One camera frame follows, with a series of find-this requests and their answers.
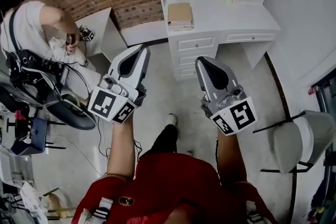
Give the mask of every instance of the hand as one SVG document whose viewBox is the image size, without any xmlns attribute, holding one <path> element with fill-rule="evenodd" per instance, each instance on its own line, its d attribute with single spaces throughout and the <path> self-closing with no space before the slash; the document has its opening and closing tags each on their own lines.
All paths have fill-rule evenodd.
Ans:
<svg viewBox="0 0 336 224">
<path fill-rule="evenodd" d="M 75 42 L 73 44 L 66 45 L 66 51 L 68 55 L 74 54 L 76 51 L 76 47 L 79 45 L 79 34 L 72 34 L 75 38 Z"/>
</svg>

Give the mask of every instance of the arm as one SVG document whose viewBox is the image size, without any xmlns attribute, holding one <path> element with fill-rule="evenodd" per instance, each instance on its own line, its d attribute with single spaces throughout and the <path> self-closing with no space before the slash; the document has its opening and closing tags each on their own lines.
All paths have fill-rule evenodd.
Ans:
<svg viewBox="0 0 336 224">
<path fill-rule="evenodd" d="M 225 136 L 218 130 L 218 173 L 223 186 L 247 181 L 237 135 Z"/>
<path fill-rule="evenodd" d="M 59 8 L 44 5 L 40 10 L 40 23 L 41 25 L 54 26 L 66 34 L 75 34 L 75 43 L 66 47 L 69 54 L 75 52 L 79 43 L 79 29 L 70 14 Z"/>
<path fill-rule="evenodd" d="M 123 124 L 113 125 L 111 153 L 107 173 L 132 180 L 135 168 L 133 114 Z"/>
</svg>

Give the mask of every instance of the person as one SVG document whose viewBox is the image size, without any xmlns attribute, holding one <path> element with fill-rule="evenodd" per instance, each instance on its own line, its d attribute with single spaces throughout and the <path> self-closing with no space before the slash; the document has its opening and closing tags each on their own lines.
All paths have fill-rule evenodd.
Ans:
<svg viewBox="0 0 336 224">
<path fill-rule="evenodd" d="M 217 174 L 209 163 L 176 152 L 176 124 L 169 114 L 152 148 L 140 157 L 135 179 L 133 116 L 114 124 L 107 173 L 91 185 L 72 224 L 96 223 L 89 217 L 102 198 L 113 200 L 107 224 L 276 223 L 247 182 L 237 135 L 218 130 Z"/>
<path fill-rule="evenodd" d="M 101 75 L 92 65 L 85 67 L 86 56 L 78 49 L 79 29 L 73 18 L 63 10 L 48 6 L 40 1 L 0 0 L 0 45 L 5 57 L 15 51 L 9 34 L 9 19 L 13 11 L 14 36 L 20 49 L 27 49 L 46 60 L 60 61 L 76 69 L 84 77 L 88 89 L 83 87 L 81 78 L 70 71 L 66 87 L 78 98 L 86 99 L 88 91 L 99 83 Z M 72 44 L 66 45 L 67 36 Z"/>
</svg>

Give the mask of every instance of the red shirt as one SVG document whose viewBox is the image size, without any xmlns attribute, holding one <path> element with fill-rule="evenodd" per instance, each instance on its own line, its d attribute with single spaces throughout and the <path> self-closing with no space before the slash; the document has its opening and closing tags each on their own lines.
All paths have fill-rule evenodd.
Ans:
<svg viewBox="0 0 336 224">
<path fill-rule="evenodd" d="M 192 205 L 202 223 L 246 223 L 246 201 L 254 201 L 257 211 L 272 223 L 275 220 L 257 190 L 249 183 L 223 188 L 216 170 L 207 162 L 178 153 L 151 153 L 136 168 L 136 179 L 126 182 L 105 176 L 94 182 L 79 204 L 73 224 L 83 209 L 91 213 L 102 197 L 114 201 L 109 223 L 164 223 L 180 204 Z M 126 206 L 120 197 L 131 198 Z"/>
</svg>

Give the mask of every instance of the person in white shirt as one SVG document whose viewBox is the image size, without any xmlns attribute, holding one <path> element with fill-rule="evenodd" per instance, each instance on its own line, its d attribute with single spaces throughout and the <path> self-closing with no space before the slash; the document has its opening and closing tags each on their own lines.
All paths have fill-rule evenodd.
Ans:
<svg viewBox="0 0 336 224">
<path fill-rule="evenodd" d="M 88 98 L 88 91 L 99 83 L 101 75 L 89 63 L 84 67 L 86 56 L 78 48 L 79 29 L 73 18 L 63 10 L 48 6 L 40 1 L 0 0 L 0 45 L 5 57 L 15 51 L 9 36 L 9 19 L 13 11 L 14 35 L 20 49 L 28 49 L 46 60 L 61 61 L 71 64 L 84 77 L 82 79 L 73 71 L 69 72 L 66 87 L 79 99 Z M 75 41 L 66 45 L 67 34 Z"/>
</svg>

